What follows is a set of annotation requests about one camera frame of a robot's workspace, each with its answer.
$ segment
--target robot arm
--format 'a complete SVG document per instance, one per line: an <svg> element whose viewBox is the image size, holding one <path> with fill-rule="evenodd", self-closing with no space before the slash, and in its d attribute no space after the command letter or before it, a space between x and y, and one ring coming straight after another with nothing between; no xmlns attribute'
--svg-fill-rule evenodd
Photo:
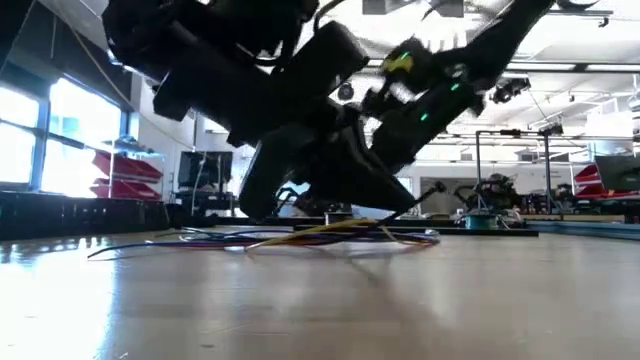
<svg viewBox="0 0 640 360"><path fill-rule="evenodd" d="M385 166L396 172L412 163L465 110L480 115L484 91L496 85L520 43L554 3L515 0L464 48L432 54L416 39L396 48L382 65L385 86L365 100L382 121L371 150ZM426 92L403 104L389 91L396 83L414 94Z"/></svg>
<svg viewBox="0 0 640 360"><path fill-rule="evenodd" d="M514 0L462 49L431 54L407 40L383 65L385 87L361 109L328 98L369 61L346 27L324 25L294 54L318 0L110 0L102 18L114 61L157 83L156 113L180 121L196 109L229 130L230 144L256 147L239 200L263 218L287 181L309 183L321 200L411 208L393 174L467 108L482 111L482 92L553 3ZM424 94L402 103L389 92L394 83ZM363 115L383 122L371 149Z"/></svg>

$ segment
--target ceiling light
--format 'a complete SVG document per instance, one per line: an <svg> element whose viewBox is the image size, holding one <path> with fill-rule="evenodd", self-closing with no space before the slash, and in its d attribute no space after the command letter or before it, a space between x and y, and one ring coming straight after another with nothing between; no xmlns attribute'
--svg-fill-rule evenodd
<svg viewBox="0 0 640 360"><path fill-rule="evenodd" d="M508 71L569 71L575 68L574 64L558 63L519 63L512 62L507 65Z"/></svg>
<svg viewBox="0 0 640 360"><path fill-rule="evenodd" d="M375 67L380 67L382 66L382 62L384 60L382 59L371 59L369 60L369 63L367 64L367 66L375 66Z"/></svg>
<svg viewBox="0 0 640 360"><path fill-rule="evenodd" d="M592 64L587 66L587 71L625 71L625 72L640 72L640 65L634 64Z"/></svg>
<svg viewBox="0 0 640 360"><path fill-rule="evenodd" d="M529 74L524 72L506 72L502 74L502 77L505 79L528 79Z"/></svg>

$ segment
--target window frame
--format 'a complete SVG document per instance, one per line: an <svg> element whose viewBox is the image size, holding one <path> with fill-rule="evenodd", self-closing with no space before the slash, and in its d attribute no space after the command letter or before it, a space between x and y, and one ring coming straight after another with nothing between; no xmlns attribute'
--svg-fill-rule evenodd
<svg viewBox="0 0 640 360"><path fill-rule="evenodd" d="M68 74L63 74L58 78L58 80L65 79L70 83L80 87L81 89L99 96L100 98L106 100L109 104L117 107L120 110L121 116L119 119L119 131L118 134L128 135L130 132L129 125L131 121L131 111L121 106L119 103L113 101L109 97L101 94L99 91L92 89L91 87L85 85L81 81L78 81L72 76ZM32 100L35 100L39 104L38 108L38 118L35 122L35 127L24 126L20 124L16 124L14 122L0 119L0 124L6 124L12 126L14 128L20 129L27 133L31 133L35 137L35 145L33 148L32 158L31 158L31 177L28 183L8 183L0 181L0 191L2 190L12 190L12 191L32 191L37 192L42 188L42 175L44 172L44 163L46 160L46 145L48 140L54 140L60 142L62 145L71 146L74 148L84 149L85 144L81 141L68 138L65 136L57 135L51 133L49 130L50 122L51 122L51 98L49 97L41 97L35 94L32 94L19 86L16 86L11 83L7 83L5 81L0 81L0 87L7 89L9 91L18 93L20 95L26 96Z"/></svg>

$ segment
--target ceiling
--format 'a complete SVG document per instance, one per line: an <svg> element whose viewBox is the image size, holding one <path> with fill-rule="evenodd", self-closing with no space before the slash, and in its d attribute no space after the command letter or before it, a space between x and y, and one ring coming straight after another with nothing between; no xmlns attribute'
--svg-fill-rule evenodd
<svg viewBox="0 0 640 360"><path fill-rule="evenodd" d="M40 0L45 6L68 19L71 26L97 45L106 48L99 14L107 0ZM347 0L326 18L347 25L360 39L372 57L383 57L393 46L415 34L432 50L464 46L477 29L486 24L487 16L497 13L509 0L473 0L489 14L465 19L441 18L433 14L420 22L429 8L418 1L384 16L362 15L362 0ZM602 0L593 10L610 10L610 24L598 25L602 18L547 16L532 30L520 47L516 58L528 61L594 61L640 62L640 3L637 0ZM305 28L302 39L312 36ZM631 75L620 74L529 74L531 92L510 103L489 103L479 117L461 116L458 127L525 127L545 116L563 119L571 125L584 122L585 112L598 103L620 98L626 101L633 90ZM379 83L371 76L356 76L356 100L366 89Z"/></svg>

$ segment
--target cable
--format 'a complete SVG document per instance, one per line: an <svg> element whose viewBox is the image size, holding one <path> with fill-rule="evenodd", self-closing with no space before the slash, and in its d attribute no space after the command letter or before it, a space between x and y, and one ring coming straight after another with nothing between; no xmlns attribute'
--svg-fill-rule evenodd
<svg viewBox="0 0 640 360"><path fill-rule="evenodd" d="M317 33L320 29L320 19L323 16L327 15L327 13L333 10L336 6L342 4L345 0L332 0L327 3L325 6L321 7L320 10L316 13L315 19L313 19L313 32Z"/></svg>
<svg viewBox="0 0 640 360"><path fill-rule="evenodd" d="M345 222L343 222L342 224L334 224L334 225L340 225L340 226L345 226L344 225ZM249 230L249 232L252 233L259 233L262 230ZM267 230L265 231L265 233L268 232L273 232L274 230ZM286 232L287 230L275 230L277 232ZM206 231L201 231L198 232L198 234L201 235L206 235L207 232ZM213 233L212 235L214 236L219 236L219 233ZM278 239L274 239L274 240L280 240L278 242L273 242L271 244L264 244L264 242L260 241L262 239L260 238L249 238L249 237L233 237L233 238L226 238L225 240L207 240L207 241L202 241L202 239L198 239L198 240L188 240L188 241L180 241L180 242L151 242L151 241L147 241L144 243L136 243L136 244L125 244L125 245L116 245L116 246L110 246L101 250L98 250L96 252L91 253L90 255L87 256L88 259L91 259L97 255L103 254L105 252L109 252L109 251L117 251L117 250L124 250L124 249L131 249L131 248L142 248L142 247L167 247L167 248L186 248L186 249L214 249L214 250L220 250L220 249L225 249L225 248L229 248L229 247L244 247L245 249L248 249L250 246L253 245L260 245L260 246L276 246L276 245L290 245L290 246L325 246L325 245L331 245L331 244L335 244L335 243L339 243L339 242L344 242L345 236L350 236L350 234L344 234L344 233L309 233L309 234L305 234L305 235L299 235L296 238L295 242L292 242L291 240L294 240L293 238L290 238L288 240L284 240L283 238L278 238ZM440 243L439 240L437 240L436 238L432 237L432 236L428 236L425 234L394 234L394 233L387 233L387 236L389 236L389 240L392 241L396 241L398 243L401 244L405 244L405 245L420 245L420 246L425 246L425 247L430 247L430 246L434 246ZM380 243L380 242L384 242L384 240L380 240L380 239L376 239L376 238L352 238L347 240L348 242L375 242L375 243Z"/></svg>
<svg viewBox="0 0 640 360"><path fill-rule="evenodd" d="M434 11L437 11L438 9L440 9L441 7L443 7L444 5L447 5L447 1L446 0L440 0L440 2L438 2L435 5L431 5L429 4L429 10L427 10L424 15L422 16L422 19L420 19L420 21L418 22L418 24L416 25L416 30L413 31L413 34L411 34L411 37L414 38L416 36L416 32L418 31L418 27L422 24L422 22L429 17L429 15L431 15Z"/></svg>
<svg viewBox="0 0 640 360"><path fill-rule="evenodd" d="M73 27L71 27L71 25L68 25L69 22L69 18L67 17L67 14L62 10L62 7L60 6L59 0L53 0L53 4L55 6L55 8L58 10L58 14L60 14L60 16L62 17L62 20L67 24L67 26L69 27L69 29L71 30L71 32L73 33L74 37L76 38L76 40L78 41L78 43L80 44L80 46L82 47L82 49L84 50L84 52L87 54L87 56L89 56L89 59L91 59L91 61L94 63L94 65L96 66L96 68L98 69L98 71L100 71L100 73L102 74L102 76L105 78L105 80L107 80L107 82L109 83L109 85L113 88L113 90L122 98L122 100L124 100L124 102L129 105L132 109L136 109L135 106L133 106L133 103L131 103L131 101L127 98L127 96L125 96L122 91L120 91L120 89L118 88L118 86L113 82L113 80L111 80L111 78L109 77L109 75L104 71L104 69L102 68L102 66L100 65L100 63L98 62L98 60L96 60L96 58L93 56L93 54L91 54L91 51L89 51L89 49L87 48L87 45L84 43L84 40L82 40L82 37L80 36L80 34L78 34L78 32L76 31L76 29L74 29ZM144 119L145 121L147 121L149 124L151 124L151 126L153 126L154 128L156 128L156 130L160 131L162 134L164 134L165 136L167 136L169 139L172 139L173 141L177 142L178 144L181 144L183 146L186 146L187 148L193 149L194 146L193 144L187 144L185 142L183 142L182 140L178 140L175 137L173 137L169 132L165 131L164 129L162 129L159 125L157 125L156 123L154 123L153 121L149 120L149 118L147 118L146 116L144 116L142 114L141 111L138 111L138 114L140 116L140 118Z"/></svg>
<svg viewBox="0 0 640 360"><path fill-rule="evenodd" d="M326 230L344 228L344 227L355 226L355 225L371 224L373 222L374 222L373 220L346 220L346 221L340 221L340 222L337 222L337 223L334 223L334 224L330 224L330 225L317 226L317 227L314 227L314 228L311 228L311 229L298 231L298 232L295 232L295 233L293 233L291 235L283 236L281 238L270 239L270 240L267 240L267 241L263 241L261 243L257 243L257 244L251 245L251 246L249 246L247 248L247 250L256 249L256 248L261 247L261 246L271 246L271 245L287 242L289 240L293 240L295 238L298 238L298 237L300 237L302 235L317 234L317 233L320 233L320 232L326 231Z"/></svg>

